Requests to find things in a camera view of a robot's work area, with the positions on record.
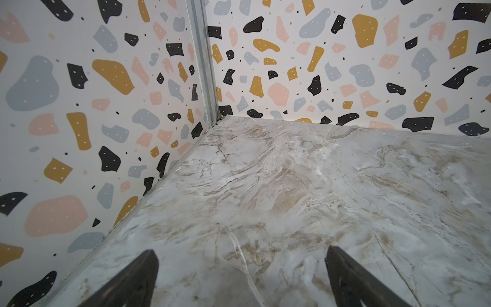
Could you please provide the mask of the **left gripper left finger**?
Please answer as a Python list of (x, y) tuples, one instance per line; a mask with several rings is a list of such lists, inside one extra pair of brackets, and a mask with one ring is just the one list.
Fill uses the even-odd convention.
[(150, 306), (158, 271), (157, 255), (147, 249), (80, 305)]

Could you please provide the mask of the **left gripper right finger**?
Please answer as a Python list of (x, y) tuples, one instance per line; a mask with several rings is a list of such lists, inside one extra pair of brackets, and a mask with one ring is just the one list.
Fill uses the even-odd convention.
[(337, 306), (409, 305), (337, 246), (328, 247), (325, 264)]

